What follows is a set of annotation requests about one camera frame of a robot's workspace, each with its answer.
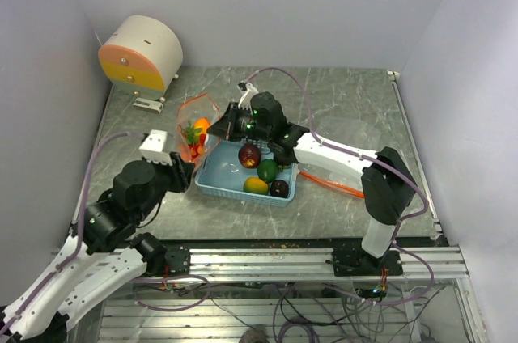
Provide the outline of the orange green mango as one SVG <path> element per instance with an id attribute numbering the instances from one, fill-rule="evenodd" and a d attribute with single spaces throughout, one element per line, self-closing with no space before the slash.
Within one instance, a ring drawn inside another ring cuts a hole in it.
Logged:
<path id="1" fill-rule="evenodd" d="M 211 125 L 211 123 L 207 118 L 205 118 L 205 117 L 200 118 L 193 125 L 194 133 L 197 136 L 199 136 L 201 134 L 206 134 L 210 125 Z"/>

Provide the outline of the clear orange zip bag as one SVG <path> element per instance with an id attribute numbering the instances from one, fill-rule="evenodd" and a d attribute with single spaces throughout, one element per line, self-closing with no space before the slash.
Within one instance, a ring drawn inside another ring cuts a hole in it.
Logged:
<path id="1" fill-rule="evenodd" d="M 176 151 L 186 163 L 193 163 L 197 170 L 208 155 L 220 143 L 208 129 L 219 120 L 217 104 L 203 93 L 185 101 L 176 114 Z"/>

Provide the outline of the cherry cluster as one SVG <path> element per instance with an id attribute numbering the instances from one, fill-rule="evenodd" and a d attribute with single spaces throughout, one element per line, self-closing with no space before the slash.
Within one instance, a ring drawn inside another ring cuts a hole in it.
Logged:
<path id="1" fill-rule="evenodd" d="M 199 136 L 197 136 L 194 133 L 193 125 L 195 122 L 189 121 L 188 124 L 184 128 L 180 129 L 185 142 L 187 143 L 187 145 L 190 148 L 191 157 L 193 159 L 204 154 L 204 145 L 205 145 L 206 137 L 207 137 L 207 133 L 201 134 Z"/>

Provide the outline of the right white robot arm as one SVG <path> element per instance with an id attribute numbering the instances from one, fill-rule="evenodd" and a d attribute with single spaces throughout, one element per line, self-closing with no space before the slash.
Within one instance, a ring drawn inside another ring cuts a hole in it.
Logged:
<path id="1" fill-rule="evenodd" d="M 289 122 L 269 92 L 253 95 L 246 106 L 229 103 L 208 133 L 229 142 L 265 142 L 282 165 L 313 165 L 357 179 L 370 219 L 352 266 L 368 275 L 384 267 L 397 226 L 416 193 L 414 178 L 395 149 L 363 150 L 326 140 Z"/>

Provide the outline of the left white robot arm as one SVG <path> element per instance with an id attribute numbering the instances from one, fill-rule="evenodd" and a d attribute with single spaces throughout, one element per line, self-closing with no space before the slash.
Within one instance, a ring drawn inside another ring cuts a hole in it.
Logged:
<path id="1" fill-rule="evenodd" d="M 127 163 L 113 186 L 89 205 L 52 263 L 18 299 L 1 309 L 11 342 L 62 342 L 80 319 L 141 276 L 167 273 L 167 248 L 137 229 L 167 193 L 183 193 L 194 164 L 171 152 L 163 162 Z"/>

